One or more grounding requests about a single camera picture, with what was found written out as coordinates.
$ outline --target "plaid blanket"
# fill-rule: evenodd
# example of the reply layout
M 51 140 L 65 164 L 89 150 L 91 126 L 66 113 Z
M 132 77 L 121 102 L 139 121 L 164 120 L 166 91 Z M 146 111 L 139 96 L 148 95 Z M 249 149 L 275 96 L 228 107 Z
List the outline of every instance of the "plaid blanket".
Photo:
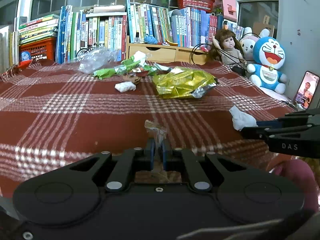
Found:
M 203 69 L 219 85 L 201 99 L 164 100 L 149 76 L 135 91 L 121 94 L 114 88 L 121 77 L 100 81 L 57 65 L 35 63 L 3 75 L 0 194 L 11 197 L 22 181 L 97 152 L 144 147 L 146 119 L 167 128 L 172 147 L 189 147 L 197 155 L 215 151 L 265 168 L 274 155 L 263 141 L 242 139 L 228 110 L 236 105 L 260 121 L 290 108 L 219 62 L 167 65 Z

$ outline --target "bookshelf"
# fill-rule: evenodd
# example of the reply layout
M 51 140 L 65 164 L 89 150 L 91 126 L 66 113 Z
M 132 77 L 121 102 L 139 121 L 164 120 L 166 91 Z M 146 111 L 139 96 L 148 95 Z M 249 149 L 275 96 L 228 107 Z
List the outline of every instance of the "bookshelf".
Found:
M 127 58 L 133 56 L 137 51 L 145 54 L 150 53 L 148 60 L 159 63 L 169 63 L 174 61 L 188 62 L 192 64 L 191 48 L 153 45 L 142 43 L 129 43 L 129 36 L 127 37 Z M 197 49 L 193 55 L 193 60 L 196 64 L 203 65 L 206 60 L 206 53 Z

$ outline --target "phone screen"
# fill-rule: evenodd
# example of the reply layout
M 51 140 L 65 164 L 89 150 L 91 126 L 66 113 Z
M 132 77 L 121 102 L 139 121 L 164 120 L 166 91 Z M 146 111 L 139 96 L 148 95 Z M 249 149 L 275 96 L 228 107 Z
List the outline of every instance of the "phone screen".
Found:
M 299 90 L 294 97 L 294 101 L 307 109 L 311 103 L 312 97 L 316 92 L 319 83 L 319 76 L 307 71 L 303 77 Z

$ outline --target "brown crumpled paper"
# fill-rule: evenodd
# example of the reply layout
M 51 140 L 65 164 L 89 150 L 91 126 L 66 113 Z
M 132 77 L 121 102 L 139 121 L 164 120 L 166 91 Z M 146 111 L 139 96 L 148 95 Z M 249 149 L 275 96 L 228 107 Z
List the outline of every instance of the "brown crumpled paper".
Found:
M 129 75 L 123 75 L 122 79 L 124 81 L 131 81 L 133 84 L 137 85 L 140 83 L 141 78 L 140 77 L 133 77 L 133 76 L 129 76 Z

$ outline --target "red plastic basket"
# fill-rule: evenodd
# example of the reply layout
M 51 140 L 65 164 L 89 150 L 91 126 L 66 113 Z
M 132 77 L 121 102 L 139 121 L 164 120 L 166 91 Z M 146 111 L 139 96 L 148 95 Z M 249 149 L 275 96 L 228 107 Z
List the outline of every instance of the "red plastic basket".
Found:
M 31 59 L 39 60 L 47 58 L 55 60 L 57 38 L 47 38 L 42 41 L 35 41 L 26 45 L 19 46 L 19 54 L 23 51 L 28 51 Z
M 191 7 L 211 13 L 214 1 L 215 0 L 177 0 L 177 3 L 179 9 Z

